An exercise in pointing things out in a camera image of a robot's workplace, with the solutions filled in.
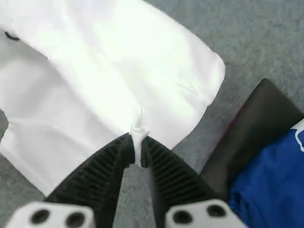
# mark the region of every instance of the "white shirt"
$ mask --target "white shirt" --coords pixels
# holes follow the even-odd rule
[[[3,0],[0,28],[22,40],[0,35],[0,152],[45,195],[135,126],[173,148],[224,79],[216,53],[142,0]]]

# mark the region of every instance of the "screw hole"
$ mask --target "screw hole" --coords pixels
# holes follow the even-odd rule
[[[211,205],[207,208],[207,212],[211,217],[224,217],[226,211],[219,205]]]
[[[193,221],[191,214],[183,210],[175,212],[173,220],[177,224],[189,224]]]
[[[78,228],[83,225],[85,221],[85,216],[82,213],[76,212],[71,215],[66,220],[66,225],[69,228]]]
[[[41,224],[41,223],[44,223],[49,217],[49,211],[48,210],[39,210],[39,211],[36,211],[32,218],[31,218],[31,222],[33,224]]]

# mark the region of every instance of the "white logo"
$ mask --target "white logo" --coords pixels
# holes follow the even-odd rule
[[[296,129],[295,132],[295,140],[297,141],[297,143],[300,146],[300,150],[302,152],[304,152],[304,147],[303,147],[303,143],[301,142],[301,140],[299,139],[299,134],[304,131],[304,119],[301,120],[300,122],[298,122],[295,126],[293,126],[291,129]]]

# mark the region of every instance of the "blue fabric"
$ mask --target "blue fabric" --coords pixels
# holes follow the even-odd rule
[[[304,228],[304,152],[296,131],[264,148],[231,185],[229,205],[250,228]],[[298,139],[304,142],[304,132]]]

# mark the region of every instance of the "white fabric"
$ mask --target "white fabric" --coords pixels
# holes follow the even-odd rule
[[[46,195],[134,126],[173,148],[224,78],[217,54],[142,0],[2,0],[0,28],[33,48],[0,36],[0,152]]]

